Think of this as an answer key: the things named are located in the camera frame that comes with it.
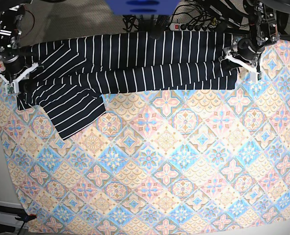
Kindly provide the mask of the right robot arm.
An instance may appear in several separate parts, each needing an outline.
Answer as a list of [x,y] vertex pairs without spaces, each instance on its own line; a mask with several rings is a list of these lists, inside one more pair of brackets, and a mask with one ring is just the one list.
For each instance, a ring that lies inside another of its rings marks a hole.
[[28,79],[39,66],[38,63],[28,66],[25,58],[31,53],[20,49],[21,22],[27,11],[25,5],[31,3],[31,0],[21,0],[0,16],[0,78],[5,82],[6,94],[20,93],[20,82]]

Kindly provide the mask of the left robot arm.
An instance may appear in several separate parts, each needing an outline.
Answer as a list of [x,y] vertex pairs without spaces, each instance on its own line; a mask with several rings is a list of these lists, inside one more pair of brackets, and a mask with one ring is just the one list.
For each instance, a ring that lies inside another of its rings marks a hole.
[[260,59],[265,47],[279,40],[276,11],[259,0],[245,0],[243,7],[249,24],[247,36],[234,40],[230,47],[225,47],[219,60],[228,60],[259,75]]

